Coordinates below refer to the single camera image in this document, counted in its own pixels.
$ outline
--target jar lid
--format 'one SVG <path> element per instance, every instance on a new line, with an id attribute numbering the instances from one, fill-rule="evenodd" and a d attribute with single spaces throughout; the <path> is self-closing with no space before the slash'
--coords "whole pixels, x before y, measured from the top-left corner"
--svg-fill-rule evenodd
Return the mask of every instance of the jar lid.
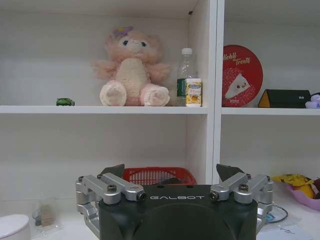
<path id="1" fill-rule="evenodd" d="M 14 214 L 0 217 L 0 239 L 11 236 L 29 224 L 29 217 L 22 214 Z"/>

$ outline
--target shelf board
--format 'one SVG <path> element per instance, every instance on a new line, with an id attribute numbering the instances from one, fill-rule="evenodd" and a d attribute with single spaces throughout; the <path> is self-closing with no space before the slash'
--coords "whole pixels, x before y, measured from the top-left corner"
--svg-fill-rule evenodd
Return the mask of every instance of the shelf board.
<path id="1" fill-rule="evenodd" d="M 198 0 L 1 0 L 0 10 L 187 19 Z"/>
<path id="2" fill-rule="evenodd" d="M 320 109 L 223 107 L 222 115 L 320 116 Z"/>
<path id="3" fill-rule="evenodd" d="M 206 115 L 207 107 L 179 106 L 0 106 L 0 114 Z"/>
<path id="4" fill-rule="evenodd" d="M 226 0 L 225 20 L 292 26 L 320 26 L 319 0 Z"/>

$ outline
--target white bottle cap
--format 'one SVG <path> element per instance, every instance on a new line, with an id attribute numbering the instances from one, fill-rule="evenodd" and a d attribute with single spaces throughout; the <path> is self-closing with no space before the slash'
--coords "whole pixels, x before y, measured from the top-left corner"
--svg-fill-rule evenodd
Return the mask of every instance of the white bottle cap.
<path id="1" fill-rule="evenodd" d="M 190 54 L 192 55 L 192 48 L 183 48 L 182 55 Z"/>

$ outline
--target teddy bear face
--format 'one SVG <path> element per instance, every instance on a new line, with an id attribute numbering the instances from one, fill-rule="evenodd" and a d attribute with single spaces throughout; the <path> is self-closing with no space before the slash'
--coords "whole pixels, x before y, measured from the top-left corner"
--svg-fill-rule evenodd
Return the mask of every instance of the teddy bear face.
<path id="1" fill-rule="evenodd" d="M 162 58 L 159 37 L 133 30 L 127 36 L 110 36 L 106 42 L 106 50 L 111 59 L 119 63 L 127 58 L 138 58 L 145 64 L 157 64 Z"/>

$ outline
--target teddy bear foot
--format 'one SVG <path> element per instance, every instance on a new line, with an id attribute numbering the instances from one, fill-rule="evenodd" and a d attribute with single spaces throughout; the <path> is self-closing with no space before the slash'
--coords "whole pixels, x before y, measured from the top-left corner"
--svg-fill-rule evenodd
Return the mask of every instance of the teddy bear foot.
<path id="1" fill-rule="evenodd" d="M 124 106 L 127 100 L 125 86 L 118 81 L 109 81 L 100 92 L 100 101 L 104 106 Z"/>
<path id="2" fill-rule="evenodd" d="M 141 103 L 147 107 L 163 107 L 170 100 L 169 91 L 164 86 L 148 84 L 141 95 Z"/>

